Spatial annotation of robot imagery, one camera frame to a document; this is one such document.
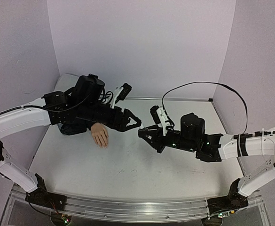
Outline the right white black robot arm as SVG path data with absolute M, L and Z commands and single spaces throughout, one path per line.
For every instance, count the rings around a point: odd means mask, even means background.
M 268 155 L 270 159 L 253 173 L 238 180 L 237 193 L 247 197 L 275 179 L 275 128 L 267 131 L 229 135 L 206 134 L 205 121 L 193 113 L 181 117 L 181 129 L 174 130 L 165 116 L 155 125 L 138 130 L 138 136 L 158 153 L 166 147 L 188 151 L 204 162 L 221 162 L 236 157 Z

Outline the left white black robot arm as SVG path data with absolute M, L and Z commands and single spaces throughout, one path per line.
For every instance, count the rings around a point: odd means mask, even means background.
M 21 106 L 0 112 L 0 174 L 18 184 L 41 206 L 50 202 L 44 180 L 16 163 L 1 139 L 17 132 L 41 126 L 65 124 L 76 119 L 99 122 L 110 129 L 126 132 L 141 126 L 130 110 L 117 107 L 132 87 L 124 83 L 104 102 L 105 83 L 97 75 L 81 75 L 74 87 L 55 91 Z

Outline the mannequin hand with long nails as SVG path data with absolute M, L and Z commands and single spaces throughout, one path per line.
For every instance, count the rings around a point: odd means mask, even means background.
M 91 127 L 91 134 L 94 142 L 101 148 L 107 148 L 109 145 L 109 134 L 104 125 L 95 123 Z

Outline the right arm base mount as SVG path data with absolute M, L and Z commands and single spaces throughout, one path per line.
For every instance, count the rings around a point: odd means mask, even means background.
M 239 210 L 248 206 L 248 198 L 238 193 L 238 183 L 240 180 L 238 178 L 231 184 L 228 195 L 207 200 L 210 216 Z

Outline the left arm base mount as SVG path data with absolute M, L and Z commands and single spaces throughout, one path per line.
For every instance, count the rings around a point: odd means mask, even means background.
M 64 210 L 67 197 L 62 194 L 47 191 L 44 179 L 35 173 L 37 188 L 26 194 L 25 200 L 30 204 L 52 208 L 56 211 Z

